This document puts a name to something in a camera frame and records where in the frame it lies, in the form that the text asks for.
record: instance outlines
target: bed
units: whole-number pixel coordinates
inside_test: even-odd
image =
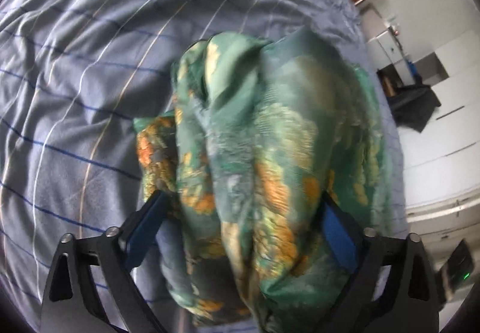
[[[169,107],[170,65],[232,30],[279,40],[308,26],[370,73],[392,153],[394,229],[407,232],[402,153],[351,0],[2,0],[0,284],[34,331],[59,238],[97,236],[142,205],[135,117]],[[169,331],[188,331],[152,246],[134,280]],[[122,327],[100,272],[100,298]],[[252,322],[215,332],[255,331]]]

